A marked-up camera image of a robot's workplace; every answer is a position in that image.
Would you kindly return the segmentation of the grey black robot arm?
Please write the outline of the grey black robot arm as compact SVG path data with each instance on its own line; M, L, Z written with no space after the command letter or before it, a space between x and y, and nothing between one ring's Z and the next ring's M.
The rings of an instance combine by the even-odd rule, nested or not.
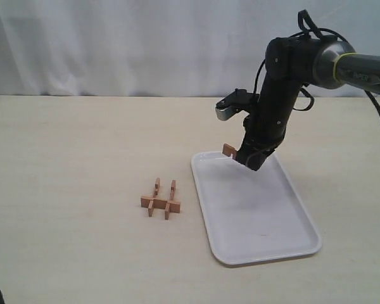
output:
M282 143L303 85L325 89L350 85L380 95L380 56L358 54L349 43L330 37L275 38L266 49L265 69L235 157L254 171Z

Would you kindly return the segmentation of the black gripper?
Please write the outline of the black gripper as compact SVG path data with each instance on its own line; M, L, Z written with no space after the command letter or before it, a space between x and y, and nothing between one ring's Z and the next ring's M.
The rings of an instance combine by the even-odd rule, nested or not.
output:
M253 171L283 142L286 126L303 82L291 78L274 79L266 75L256 109L250 114L236 161Z

